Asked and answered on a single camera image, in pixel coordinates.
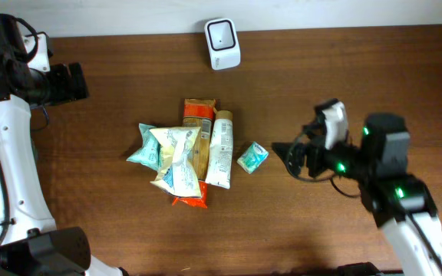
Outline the small teal tissue pack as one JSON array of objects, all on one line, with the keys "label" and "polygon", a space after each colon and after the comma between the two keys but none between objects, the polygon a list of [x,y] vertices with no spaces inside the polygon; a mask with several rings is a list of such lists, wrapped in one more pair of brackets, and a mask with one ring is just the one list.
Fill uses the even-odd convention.
[{"label": "small teal tissue pack", "polygon": [[253,142],[248,149],[237,159],[237,163],[248,173],[251,174],[257,170],[260,165],[266,160],[269,152]]}]

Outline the white tube with tan cap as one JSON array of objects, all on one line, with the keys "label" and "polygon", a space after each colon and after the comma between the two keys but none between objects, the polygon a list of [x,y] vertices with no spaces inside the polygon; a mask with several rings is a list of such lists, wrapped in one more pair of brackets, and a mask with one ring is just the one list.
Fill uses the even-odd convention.
[{"label": "white tube with tan cap", "polygon": [[230,188],[233,160],[233,113],[220,110],[216,113],[209,145],[209,165],[205,182],[220,188]]}]

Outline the teal crinkled wipes packet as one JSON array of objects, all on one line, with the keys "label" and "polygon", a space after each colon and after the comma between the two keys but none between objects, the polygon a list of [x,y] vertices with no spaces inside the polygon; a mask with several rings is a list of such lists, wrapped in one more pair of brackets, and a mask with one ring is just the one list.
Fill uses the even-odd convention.
[{"label": "teal crinkled wipes packet", "polygon": [[127,158],[130,163],[139,163],[152,170],[160,168],[160,144],[151,133],[155,126],[140,123],[139,130],[143,140],[142,147]]}]

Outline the orange and tan snack package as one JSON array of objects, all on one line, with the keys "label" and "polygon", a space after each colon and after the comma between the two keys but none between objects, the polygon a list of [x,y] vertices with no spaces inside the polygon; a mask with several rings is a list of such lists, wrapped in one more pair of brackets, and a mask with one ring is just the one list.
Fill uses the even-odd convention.
[{"label": "orange and tan snack package", "polygon": [[183,126],[200,127],[195,145],[189,156],[189,161],[199,180],[201,191],[200,198],[175,198],[172,205],[183,202],[192,207],[207,208],[206,194],[207,184],[205,183],[209,162],[209,145],[211,131],[215,119],[216,100],[208,99],[185,99],[183,109]]}]

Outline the cream and blue chip bag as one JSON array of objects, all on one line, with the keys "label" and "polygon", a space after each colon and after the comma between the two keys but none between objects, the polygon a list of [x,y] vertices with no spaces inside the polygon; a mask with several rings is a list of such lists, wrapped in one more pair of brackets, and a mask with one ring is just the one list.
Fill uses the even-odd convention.
[{"label": "cream and blue chip bag", "polygon": [[153,128],[160,144],[160,168],[150,183],[179,198],[200,198],[199,180],[189,156],[200,132],[198,126]]}]

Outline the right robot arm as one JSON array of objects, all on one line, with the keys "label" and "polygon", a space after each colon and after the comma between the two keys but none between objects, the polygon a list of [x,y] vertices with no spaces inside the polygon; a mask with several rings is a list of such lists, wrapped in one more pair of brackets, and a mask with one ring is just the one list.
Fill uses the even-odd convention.
[{"label": "right robot arm", "polygon": [[372,113],[360,146],[348,140],[345,115],[320,113],[290,143],[272,149],[288,173],[320,182],[327,170],[358,183],[359,198],[393,248],[405,275],[442,275],[442,226],[426,184],[407,171],[410,134],[405,120],[392,113]]}]

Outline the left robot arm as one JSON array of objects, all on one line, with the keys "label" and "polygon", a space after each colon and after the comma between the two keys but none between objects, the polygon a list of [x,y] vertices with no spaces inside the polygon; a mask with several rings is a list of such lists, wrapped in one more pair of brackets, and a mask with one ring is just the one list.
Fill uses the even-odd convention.
[{"label": "left robot arm", "polygon": [[31,112],[83,100],[89,93],[78,63],[50,64],[44,32],[0,13],[0,275],[122,275],[91,254],[78,227],[59,229],[36,167]]}]

